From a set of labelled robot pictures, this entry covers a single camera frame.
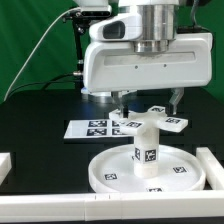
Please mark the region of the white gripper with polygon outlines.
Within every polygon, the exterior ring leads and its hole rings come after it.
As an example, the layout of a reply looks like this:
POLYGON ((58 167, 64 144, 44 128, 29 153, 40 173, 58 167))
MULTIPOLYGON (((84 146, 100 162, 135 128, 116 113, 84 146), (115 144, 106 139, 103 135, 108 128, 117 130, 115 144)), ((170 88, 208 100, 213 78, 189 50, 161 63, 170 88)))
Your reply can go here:
POLYGON ((112 92, 121 118, 128 117, 128 106, 120 91, 173 88, 169 109, 175 115, 184 95, 180 87, 210 82, 211 48, 210 33, 179 34, 160 53, 136 53, 130 42, 93 42, 85 54, 84 86, 90 92, 112 92))

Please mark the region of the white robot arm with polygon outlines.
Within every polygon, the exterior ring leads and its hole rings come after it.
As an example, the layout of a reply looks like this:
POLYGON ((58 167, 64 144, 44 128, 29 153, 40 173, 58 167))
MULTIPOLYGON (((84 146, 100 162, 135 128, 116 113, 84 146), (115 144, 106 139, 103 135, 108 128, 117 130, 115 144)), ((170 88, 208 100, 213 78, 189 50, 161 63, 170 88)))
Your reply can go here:
POLYGON ((176 107, 186 87, 212 76, 212 35, 178 34, 176 12, 184 0, 73 0, 92 19, 84 58, 84 86, 109 92, 121 111, 126 91, 174 90, 176 107))

